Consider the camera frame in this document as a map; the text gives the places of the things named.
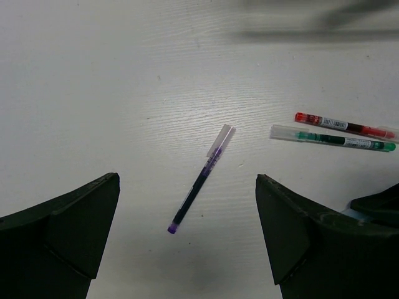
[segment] white table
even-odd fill
[[[399,127],[398,42],[240,42],[230,5],[0,2],[0,216],[121,176],[88,298],[281,298],[257,173],[338,211],[398,182],[396,152],[268,137],[296,111]],[[170,235],[225,123],[236,135]]]

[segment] table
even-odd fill
[[[295,125],[297,111],[399,128],[398,42],[241,39],[238,7],[0,3],[0,216],[121,176],[88,298],[281,298],[257,214],[258,173],[337,211],[398,182],[396,152],[268,136],[273,124]],[[234,138],[168,234],[225,123]]]

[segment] white label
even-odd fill
[[[320,126],[326,126],[333,129],[346,130],[348,128],[348,123],[339,120],[332,120],[331,118],[322,117],[322,122]]]
[[[371,148],[372,142],[370,140],[345,138],[344,146],[349,148]]]

